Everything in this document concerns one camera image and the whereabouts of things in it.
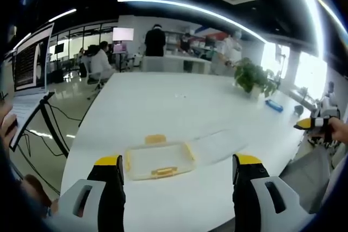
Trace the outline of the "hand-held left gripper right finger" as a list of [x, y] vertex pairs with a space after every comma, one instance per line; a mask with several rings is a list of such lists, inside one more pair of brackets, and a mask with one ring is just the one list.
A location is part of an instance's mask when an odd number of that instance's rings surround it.
[[261, 160], [233, 155], [235, 231], [297, 231], [302, 221], [298, 194]]

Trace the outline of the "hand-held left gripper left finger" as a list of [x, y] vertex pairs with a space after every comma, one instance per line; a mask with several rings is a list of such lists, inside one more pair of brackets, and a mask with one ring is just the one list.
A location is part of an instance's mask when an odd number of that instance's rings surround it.
[[97, 160], [86, 179], [59, 198], [58, 231], [124, 231], [122, 156]]

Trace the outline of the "person's right hand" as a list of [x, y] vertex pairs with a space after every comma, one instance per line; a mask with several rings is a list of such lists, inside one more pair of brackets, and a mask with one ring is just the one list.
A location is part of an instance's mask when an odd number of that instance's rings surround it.
[[332, 139], [345, 143], [348, 143], [348, 130], [347, 124], [342, 120], [332, 117], [329, 119], [329, 125], [332, 129]]

